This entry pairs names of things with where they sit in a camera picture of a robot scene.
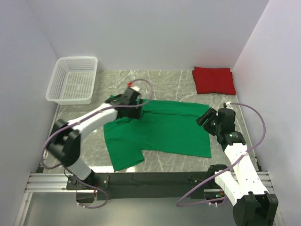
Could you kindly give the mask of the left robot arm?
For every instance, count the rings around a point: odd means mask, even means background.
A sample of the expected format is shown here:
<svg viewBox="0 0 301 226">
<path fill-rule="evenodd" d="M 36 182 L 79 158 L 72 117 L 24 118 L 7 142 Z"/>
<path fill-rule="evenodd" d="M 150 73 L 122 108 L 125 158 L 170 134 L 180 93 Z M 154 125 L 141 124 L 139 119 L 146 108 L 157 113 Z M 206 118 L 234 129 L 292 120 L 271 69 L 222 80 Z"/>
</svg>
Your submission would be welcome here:
<svg viewBox="0 0 301 226">
<path fill-rule="evenodd" d="M 143 101 L 140 89 L 129 86 L 123 94 L 110 97 L 98 108 L 74 120 L 57 120 L 44 145 L 67 170 L 78 179 L 83 189 L 96 186 L 95 173 L 80 157 L 81 141 L 99 127 L 123 117 L 139 119 Z"/>
</svg>

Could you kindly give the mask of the green t-shirt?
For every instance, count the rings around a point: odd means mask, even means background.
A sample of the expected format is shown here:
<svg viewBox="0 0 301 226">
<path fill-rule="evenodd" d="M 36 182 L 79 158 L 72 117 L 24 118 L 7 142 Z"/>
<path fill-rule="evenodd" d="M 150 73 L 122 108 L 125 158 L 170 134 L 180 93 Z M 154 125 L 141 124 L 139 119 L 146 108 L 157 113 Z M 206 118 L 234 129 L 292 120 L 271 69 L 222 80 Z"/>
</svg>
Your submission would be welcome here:
<svg viewBox="0 0 301 226">
<path fill-rule="evenodd" d="M 208 109 L 199 103 L 151 100 L 140 119 L 123 117 L 105 124 L 114 171 L 143 162 L 143 150 L 211 158 L 209 134 L 196 123 Z"/>
</svg>

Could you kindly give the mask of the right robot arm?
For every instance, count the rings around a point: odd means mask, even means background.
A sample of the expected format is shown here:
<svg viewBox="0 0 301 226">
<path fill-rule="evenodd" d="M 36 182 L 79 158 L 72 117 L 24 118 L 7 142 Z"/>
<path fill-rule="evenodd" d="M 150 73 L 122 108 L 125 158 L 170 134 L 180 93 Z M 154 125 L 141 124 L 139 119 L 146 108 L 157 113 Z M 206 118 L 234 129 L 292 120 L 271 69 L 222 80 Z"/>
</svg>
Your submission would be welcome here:
<svg viewBox="0 0 301 226">
<path fill-rule="evenodd" d="M 270 194 L 259 178 L 248 153 L 243 135 L 235 129 L 236 113 L 230 107 L 209 108 L 196 120 L 206 132 L 215 136 L 231 163 L 229 169 L 212 166 L 206 177 L 212 188 L 218 186 L 233 205 L 233 218 L 238 226 L 271 226 L 278 199 Z"/>
</svg>

